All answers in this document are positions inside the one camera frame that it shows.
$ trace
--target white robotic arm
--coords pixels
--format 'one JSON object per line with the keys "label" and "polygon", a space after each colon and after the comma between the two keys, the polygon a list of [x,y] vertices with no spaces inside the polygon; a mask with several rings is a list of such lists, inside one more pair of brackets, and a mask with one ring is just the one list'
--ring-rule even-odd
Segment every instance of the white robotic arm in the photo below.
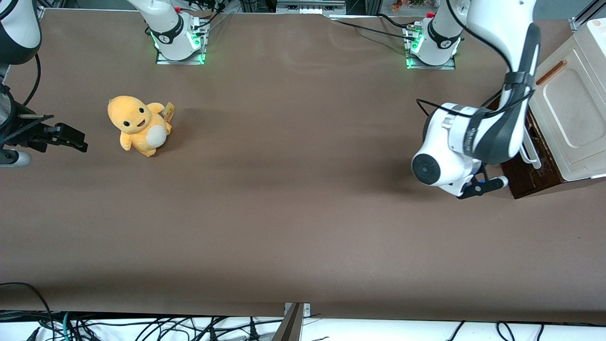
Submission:
{"label": "white robotic arm", "polygon": [[41,43],[36,0],[0,1],[0,62],[23,64]]}
{"label": "white robotic arm", "polygon": [[[423,41],[413,51],[420,60],[431,65],[448,61],[466,21],[470,33],[501,54],[508,66],[498,110],[453,103],[438,106],[427,118],[424,143],[412,161],[419,181],[467,198],[507,185],[505,177],[488,179],[484,164],[505,162],[522,146],[541,35],[532,22],[535,0],[442,3],[433,19],[420,23]],[[475,179],[480,172],[484,181]]]}
{"label": "white robotic arm", "polygon": [[145,19],[158,50],[168,59],[180,61],[200,49],[198,39],[203,34],[200,19],[186,12],[177,13],[170,1],[127,0]]}

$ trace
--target metal bracket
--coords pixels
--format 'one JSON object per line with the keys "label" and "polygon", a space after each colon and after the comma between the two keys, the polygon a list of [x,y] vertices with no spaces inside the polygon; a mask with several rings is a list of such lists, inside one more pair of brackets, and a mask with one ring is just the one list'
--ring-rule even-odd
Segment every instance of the metal bracket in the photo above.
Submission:
{"label": "metal bracket", "polygon": [[522,157],[522,160],[525,163],[532,164],[534,169],[541,169],[541,158],[539,158],[539,153],[537,153],[536,148],[534,148],[534,144],[532,143],[532,139],[530,138],[530,134],[528,133],[528,129],[526,127],[524,127],[524,137],[522,139],[522,146],[520,147],[520,157]]}
{"label": "metal bracket", "polygon": [[570,24],[570,29],[572,30],[572,32],[577,32],[579,30],[579,27],[576,25],[575,17],[568,19],[568,23]]}
{"label": "metal bracket", "polygon": [[455,69],[455,58],[454,54],[450,57],[450,59],[438,66],[427,65],[422,62],[419,57],[417,57],[412,50],[418,48],[418,44],[421,43],[422,32],[420,26],[417,25],[408,25],[407,28],[402,29],[402,33],[406,37],[413,37],[416,40],[411,41],[408,39],[404,39],[404,50],[406,51],[406,68],[407,69],[424,69],[424,70],[454,70]]}
{"label": "metal bracket", "polygon": [[587,21],[595,18],[605,7],[606,0],[591,1],[591,3],[589,3],[587,7],[583,8],[579,14],[568,20],[570,23],[570,29],[572,29],[573,32],[577,32],[581,26],[583,26]]}
{"label": "metal bracket", "polygon": [[286,316],[271,341],[300,341],[303,317],[311,313],[309,303],[286,303],[284,311]]}
{"label": "metal bracket", "polygon": [[[284,316],[286,316],[286,314],[288,314],[288,310],[290,309],[290,307],[292,306],[292,303],[285,303],[284,304]],[[311,316],[311,303],[303,303],[303,317],[310,317]]]}

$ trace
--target cable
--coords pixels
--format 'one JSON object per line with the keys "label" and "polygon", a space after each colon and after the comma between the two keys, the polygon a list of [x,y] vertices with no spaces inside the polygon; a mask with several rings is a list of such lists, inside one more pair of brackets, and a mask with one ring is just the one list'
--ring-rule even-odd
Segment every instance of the cable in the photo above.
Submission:
{"label": "cable", "polygon": [[383,13],[379,13],[379,14],[377,14],[377,16],[378,16],[378,17],[381,17],[381,18],[385,18],[385,19],[387,19],[387,21],[389,21],[389,23],[390,23],[391,25],[394,25],[395,27],[399,27],[399,28],[401,28],[401,29],[405,29],[405,28],[406,28],[406,26],[408,26],[408,25],[412,25],[412,24],[414,24],[414,23],[415,23],[414,21],[412,21],[412,22],[409,22],[408,24],[398,24],[397,22],[395,22],[394,20],[392,20],[390,17],[388,17],[387,15],[385,15],[385,14],[383,14]]}
{"label": "cable", "polygon": [[226,319],[226,317],[219,317],[215,321],[211,320],[211,322],[208,324],[208,326],[206,326],[206,328],[204,328],[204,330],[200,333],[200,335],[198,335],[194,338],[194,341],[202,340],[202,338],[204,337],[204,335],[206,335],[206,333],[210,330],[210,328],[214,327],[217,323],[219,323],[225,319]]}
{"label": "cable", "polygon": [[[511,336],[511,340],[508,340],[505,338],[505,336],[503,336],[503,334],[501,334],[501,324],[505,325],[505,327],[507,328],[507,331],[509,331],[509,335]],[[499,336],[503,339],[503,341],[516,341],[516,338],[513,337],[513,332],[511,331],[511,328],[509,328],[509,325],[505,322],[497,322],[496,323],[496,332],[499,334]]]}
{"label": "cable", "polygon": [[454,329],[453,334],[450,336],[450,338],[446,341],[454,341],[457,333],[459,332],[459,329],[463,326],[463,324],[465,323],[465,320],[461,321],[459,323],[459,325]]}
{"label": "cable", "polygon": [[544,329],[545,329],[545,325],[541,324],[541,327],[539,328],[539,334],[536,335],[535,341],[541,341],[541,335],[543,335]]}
{"label": "cable", "polygon": [[224,16],[223,18],[221,18],[221,20],[219,20],[219,22],[217,22],[215,25],[213,25],[213,27],[208,29],[208,32],[210,33],[210,31],[214,30],[215,27],[221,25],[221,22],[225,19],[227,19],[232,13],[228,13],[226,16]]}
{"label": "cable", "polygon": [[511,63],[509,62],[509,59],[507,59],[507,57],[505,57],[505,54],[503,53],[503,51],[499,50],[490,41],[487,41],[486,39],[480,37],[477,33],[475,33],[474,31],[471,31],[467,26],[463,25],[463,23],[459,20],[459,17],[455,15],[455,11],[453,10],[453,7],[450,5],[450,0],[445,0],[445,1],[446,1],[446,5],[448,6],[448,10],[450,11],[450,14],[453,16],[453,18],[457,22],[457,24],[459,24],[465,31],[469,32],[469,34],[471,34],[474,38],[476,38],[477,40],[483,42],[484,44],[488,45],[490,48],[495,50],[496,53],[498,53],[501,56],[501,58],[503,58],[503,60],[507,64],[507,67],[509,68],[509,70],[513,71],[513,68],[511,68]]}
{"label": "cable", "polygon": [[23,101],[23,106],[27,106],[27,103],[29,103],[32,100],[32,97],[34,97],[34,94],[36,93],[36,90],[38,89],[38,85],[40,85],[40,75],[41,75],[41,66],[40,66],[40,57],[38,56],[38,54],[36,53],[36,68],[38,68],[38,75],[36,76],[36,82],[34,83],[34,87],[32,88],[32,91],[30,91],[29,96],[27,97],[27,99],[25,99],[25,101]]}
{"label": "cable", "polygon": [[487,99],[486,101],[484,101],[484,103],[482,103],[482,105],[480,105],[481,107],[485,107],[487,105],[489,105],[490,103],[492,103],[492,101],[494,101],[497,97],[499,97],[501,95],[501,92],[497,92],[494,95],[492,95],[489,99]]}
{"label": "cable", "polygon": [[66,312],[63,316],[63,335],[65,337],[65,341],[70,341],[70,336],[67,334],[67,316],[69,312]]}
{"label": "cable", "polygon": [[[529,92],[528,92],[526,95],[524,95],[522,98],[520,98],[519,100],[517,100],[517,101],[515,101],[515,102],[513,102],[513,103],[511,103],[511,104],[509,104],[509,105],[507,105],[507,106],[504,106],[502,109],[499,109],[499,110],[497,110],[497,111],[491,111],[491,112],[487,112],[487,113],[484,115],[484,118],[490,118],[490,117],[494,117],[494,116],[496,116],[496,115],[499,115],[500,113],[506,112],[506,111],[508,111],[509,109],[511,109],[512,107],[517,106],[517,105],[518,105],[518,104],[520,104],[521,102],[524,102],[525,100],[529,99],[529,98],[530,98],[530,97],[531,97],[533,94],[534,94],[534,90],[530,90],[530,91],[529,91]],[[422,99],[420,99],[420,98],[417,98],[417,99],[416,99],[416,103],[417,103],[417,105],[418,105],[418,106],[421,108],[421,110],[423,110],[423,112],[424,112],[424,113],[425,113],[427,116],[429,116],[429,113],[427,112],[427,110],[425,110],[425,108],[423,107],[423,105],[421,105],[421,103],[423,103],[423,104],[428,104],[428,105],[430,105],[430,106],[435,107],[436,109],[442,109],[442,110],[445,110],[445,111],[447,111],[448,113],[450,113],[450,114],[452,114],[452,115],[454,115],[454,116],[464,116],[464,117],[471,117],[471,116],[472,116],[472,115],[466,115],[466,114],[464,114],[464,113],[460,113],[460,112],[458,112],[458,111],[454,111],[454,110],[452,110],[452,109],[448,109],[448,108],[442,107],[442,106],[440,106],[440,105],[438,105],[438,104],[435,104],[435,103],[432,103],[432,102],[429,102],[429,101],[426,101],[426,100],[422,100]]]}
{"label": "cable", "polygon": [[143,333],[144,333],[144,332],[147,330],[147,328],[151,327],[151,326],[152,326],[152,324],[154,324],[154,323],[157,323],[157,324],[158,324],[158,326],[157,326],[156,328],[154,328],[152,331],[150,331],[150,332],[149,332],[149,334],[147,334],[147,336],[145,336],[145,337],[143,338],[143,340],[147,339],[147,338],[148,338],[148,337],[149,337],[149,336],[150,336],[150,335],[151,335],[153,332],[155,332],[157,329],[159,329],[159,328],[161,328],[161,327],[162,327],[162,324],[160,324],[160,319],[156,319],[156,321],[155,321],[155,322],[150,323],[150,325],[149,325],[149,326],[145,327],[145,328],[144,328],[144,329],[143,329],[143,330],[142,330],[142,331],[139,333],[139,335],[137,335],[137,337],[135,338],[135,341],[138,341],[138,340],[139,340],[139,338],[140,338],[140,337],[143,335]]}
{"label": "cable", "polygon": [[8,6],[6,6],[6,8],[2,11],[2,13],[0,13],[0,20],[6,18],[6,16],[9,15],[10,12],[13,11],[15,6],[17,6],[18,1],[19,0],[11,0],[11,2],[8,4]]}
{"label": "cable", "polygon": [[371,31],[371,32],[380,33],[382,35],[394,36],[394,37],[397,37],[397,38],[402,38],[402,39],[411,40],[411,41],[415,40],[413,37],[403,36],[403,35],[395,35],[395,34],[389,33],[389,32],[383,32],[383,31],[379,31],[379,30],[375,30],[375,29],[370,29],[368,27],[364,27],[364,26],[360,26],[360,25],[356,25],[356,24],[350,24],[349,22],[338,21],[338,20],[336,20],[336,22],[338,22],[340,24],[343,24],[343,25],[356,27],[357,29],[363,29],[363,30],[367,30],[367,31]]}
{"label": "cable", "polygon": [[168,334],[168,332],[169,332],[169,331],[171,331],[171,330],[175,330],[175,328],[176,328],[178,325],[182,324],[183,322],[185,322],[185,321],[186,321],[186,320],[188,320],[188,319],[189,319],[189,318],[188,318],[188,317],[186,317],[186,318],[182,319],[181,321],[179,321],[179,322],[175,323],[175,324],[174,324],[172,327],[170,327],[169,329],[164,330],[164,334],[163,334],[163,333],[162,333],[162,331],[160,330],[160,333],[158,334],[158,341],[159,341],[159,340],[160,340],[162,337],[164,337],[166,334]]}
{"label": "cable", "polygon": [[[36,296],[38,296],[38,298],[40,299],[40,301],[44,305],[44,309],[46,309],[46,313],[48,314],[48,318],[50,319],[50,323],[51,323],[51,325],[53,324],[53,316],[50,313],[50,308],[48,307],[48,303],[46,302],[46,300],[44,299],[44,297],[42,296],[42,294],[40,294],[40,292],[36,288],[34,288],[33,285],[31,285],[29,283],[24,283],[24,282],[6,282],[6,283],[0,283],[0,286],[4,286],[4,285],[21,285],[21,286],[26,286],[30,290],[32,290],[36,294]],[[53,328],[53,341],[55,341],[55,340],[56,340],[55,329]]]}
{"label": "cable", "polygon": [[215,15],[213,15],[213,16],[210,18],[210,20],[208,20],[207,22],[203,23],[202,25],[194,26],[194,27],[193,27],[193,29],[194,29],[194,30],[197,30],[197,29],[199,29],[199,28],[201,28],[201,27],[204,27],[204,26],[206,26],[206,25],[210,24],[210,22],[211,22],[213,19],[215,19],[215,18],[216,18],[216,17],[219,15],[219,13],[220,13],[220,12],[219,12],[219,11],[217,11],[217,13],[215,13]]}
{"label": "cable", "polygon": [[249,340],[259,341],[260,335],[257,333],[257,328],[255,327],[255,320],[253,317],[250,317],[250,332],[248,334],[250,337]]}
{"label": "cable", "polygon": [[360,2],[360,0],[357,0],[356,2],[354,2],[354,3],[353,3],[353,5],[350,7],[349,11],[348,11],[347,13],[345,13],[345,14],[346,14],[346,15],[347,15],[347,14],[350,14],[350,13],[351,13],[351,11],[352,11],[352,10],[353,10],[353,9],[356,7],[356,5],[357,5],[359,2]]}

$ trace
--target stuffed animal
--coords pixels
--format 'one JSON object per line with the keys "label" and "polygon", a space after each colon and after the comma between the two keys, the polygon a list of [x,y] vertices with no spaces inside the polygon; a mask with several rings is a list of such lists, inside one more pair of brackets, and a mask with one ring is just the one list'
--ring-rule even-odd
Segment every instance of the stuffed animal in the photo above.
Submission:
{"label": "stuffed animal", "polygon": [[168,103],[166,108],[160,103],[145,105],[131,96],[118,96],[110,100],[107,113],[120,133],[120,145],[124,150],[134,146],[146,157],[156,155],[156,148],[162,146],[173,128],[170,120],[175,107]]}

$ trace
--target brown tabletop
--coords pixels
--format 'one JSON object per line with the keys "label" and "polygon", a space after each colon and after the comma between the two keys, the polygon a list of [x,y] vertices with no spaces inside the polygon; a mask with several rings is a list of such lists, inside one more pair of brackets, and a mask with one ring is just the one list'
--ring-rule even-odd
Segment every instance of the brown tabletop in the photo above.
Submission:
{"label": "brown tabletop", "polygon": [[[539,25],[544,59],[571,33]],[[505,64],[469,35],[457,70],[407,70],[398,38],[234,15],[206,65],[157,66],[144,28],[137,12],[44,15],[30,107],[90,146],[0,172],[0,282],[35,285],[54,310],[605,320],[605,183],[461,201],[411,174],[415,98],[479,105],[501,85]],[[22,101],[34,62],[8,77]],[[120,147],[117,95],[175,104],[157,157]],[[42,309],[2,290],[0,308]]]}

